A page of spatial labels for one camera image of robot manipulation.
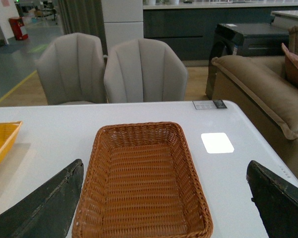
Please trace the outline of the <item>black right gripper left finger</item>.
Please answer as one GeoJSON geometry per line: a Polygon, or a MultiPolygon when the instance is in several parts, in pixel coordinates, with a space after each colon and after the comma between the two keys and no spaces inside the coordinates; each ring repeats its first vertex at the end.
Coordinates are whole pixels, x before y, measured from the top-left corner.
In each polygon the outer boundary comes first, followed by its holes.
{"type": "Polygon", "coordinates": [[[78,204],[84,174],[76,159],[0,214],[0,238],[65,238],[78,204]]]}

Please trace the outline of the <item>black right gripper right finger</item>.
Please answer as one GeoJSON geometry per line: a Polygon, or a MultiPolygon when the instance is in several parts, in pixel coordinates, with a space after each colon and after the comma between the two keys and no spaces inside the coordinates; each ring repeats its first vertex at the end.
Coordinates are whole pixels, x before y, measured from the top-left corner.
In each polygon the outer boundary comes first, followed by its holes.
{"type": "Polygon", "coordinates": [[[246,179],[268,237],[298,238],[298,188],[254,160],[246,179]]]}

